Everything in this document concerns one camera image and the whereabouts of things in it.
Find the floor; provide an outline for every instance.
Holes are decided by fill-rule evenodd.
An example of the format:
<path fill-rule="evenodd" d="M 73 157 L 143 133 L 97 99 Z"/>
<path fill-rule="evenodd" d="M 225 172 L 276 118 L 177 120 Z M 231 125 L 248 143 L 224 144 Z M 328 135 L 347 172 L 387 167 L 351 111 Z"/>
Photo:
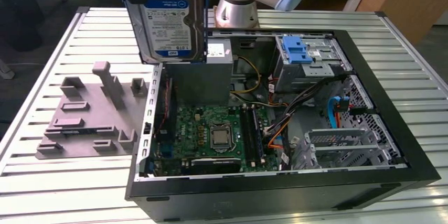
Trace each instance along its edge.
<path fill-rule="evenodd" d="M 121 0 L 37 0 L 45 15 L 45 21 L 39 26 L 44 39 L 43 45 L 31 52 L 16 52 L 0 40 L 1 59 L 9 63 L 33 63 L 33 65 L 11 65 L 16 76 L 12 80 L 0 79 L 0 139 L 8 129 L 20 105 L 27 98 L 29 90 L 39 77 L 44 64 L 53 52 L 59 40 L 79 6 L 124 7 Z M 441 78 L 448 81 L 448 26 L 435 26 L 416 46 L 416 49 L 437 71 Z"/>

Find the open computer tower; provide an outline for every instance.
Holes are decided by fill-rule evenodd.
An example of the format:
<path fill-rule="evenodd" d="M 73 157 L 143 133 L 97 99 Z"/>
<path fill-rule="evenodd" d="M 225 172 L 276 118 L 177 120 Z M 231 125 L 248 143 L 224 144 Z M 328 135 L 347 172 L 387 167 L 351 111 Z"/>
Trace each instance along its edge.
<path fill-rule="evenodd" d="M 345 31 L 212 29 L 153 69 L 125 198 L 156 221 L 363 208 L 440 179 Z"/>

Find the motherboard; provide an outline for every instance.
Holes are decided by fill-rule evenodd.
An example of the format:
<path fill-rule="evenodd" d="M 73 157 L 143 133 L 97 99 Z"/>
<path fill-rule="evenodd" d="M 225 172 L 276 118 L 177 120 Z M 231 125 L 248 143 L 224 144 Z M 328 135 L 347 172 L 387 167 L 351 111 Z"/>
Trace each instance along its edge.
<path fill-rule="evenodd" d="M 263 141 L 268 123 L 263 106 L 180 106 L 175 141 L 160 144 L 156 173 L 180 176 L 277 170 L 275 152 Z"/>

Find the black cable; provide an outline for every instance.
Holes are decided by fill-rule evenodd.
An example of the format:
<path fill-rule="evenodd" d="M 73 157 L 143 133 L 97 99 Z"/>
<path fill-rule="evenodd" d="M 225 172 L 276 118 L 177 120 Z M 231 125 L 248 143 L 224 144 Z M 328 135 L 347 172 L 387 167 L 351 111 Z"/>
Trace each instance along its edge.
<path fill-rule="evenodd" d="M 232 95 L 236 96 L 237 98 L 240 98 L 247 103 L 252 103 L 249 100 L 244 99 L 239 94 L 232 94 Z"/>
<path fill-rule="evenodd" d="M 249 87 L 247 86 L 247 81 L 245 81 L 245 82 L 243 82 L 243 85 L 244 85 L 244 89 L 245 89 L 245 90 L 248 90 L 248 89 L 249 89 Z M 260 100 L 259 100 L 257 96 L 253 94 L 253 92 L 252 92 L 252 91 L 251 91 L 251 92 L 248 92 L 247 94 L 249 94 L 249 95 L 252 96 L 252 98 L 253 98 L 253 100 L 255 100 L 255 101 L 257 101 L 257 102 L 263 102 L 263 101 L 260 101 Z"/>
<path fill-rule="evenodd" d="M 288 126 L 284 128 L 283 131 L 283 138 L 281 138 L 281 145 L 283 145 L 283 151 L 287 154 L 288 158 L 291 159 L 291 146 L 289 146 L 289 136 L 288 136 Z M 284 162 L 281 159 L 281 170 L 289 170 L 291 169 L 291 163 L 292 162 Z"/>
<path fill-rule="evenodd" d="M 301 91 L 300 94 L 295 97 L 295 99 L 289 103 L 281 119 L 279 120 L 277 123 L 269 126 L 268 131 L 272 131 L 275 128 L 277 128 L 280 125 L 284 124 L 284 122 L 291 118 L 292 114 L 296 112 L 297 107 L 316 95 L 316 93 L 320 91 L 324 85 L 335 81 L 343 81 L 345 80 L 347 77 L 348 74 L 340 74 L 339 76 L 324 78 L 319 82 L 316 82 L 309 88 Z"/>

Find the yellow wire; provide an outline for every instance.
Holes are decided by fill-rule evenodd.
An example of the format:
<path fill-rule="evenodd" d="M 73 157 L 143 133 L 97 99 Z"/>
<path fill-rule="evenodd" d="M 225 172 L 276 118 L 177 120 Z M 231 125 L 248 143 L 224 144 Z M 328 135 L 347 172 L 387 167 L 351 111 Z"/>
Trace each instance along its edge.
<path fill-rule="evenodd" d="M 257 73 L 257 78 L 259 78 L 259 81 L 257 81 L 257 84 L 255 85 L 253 88 L 248 89 L 248 90 L 239 90 L 239 91 L 231 91 L 231 93 L 233 94 L 241 94 L 241 93 L 248 93 L 248 92 L 252 92 L 253 90 L 257 89 L 257 87 L 260 86 L 260 82 L 261 82 L 261 77 L 260 77 L 260 72 L 259 72 L 259 69 L 256 68 L 256 66 L 252 64 L 252 62 L 244 58 L 243 56 L 239 56 L 239 58 L 241 58 L 249 65 L 251 67 L 255 69 L 255 72 Z"/>
<path fill-rule="evenodd" d="M 272 103 L 272 102 L 269 102 L 269 105 L 277 106 L 277 105 L 280 105 L 280 103 Z M 284 102 L 284 103 L 281 104 L 281 106 L 288 107 L 288 103 Z"/>

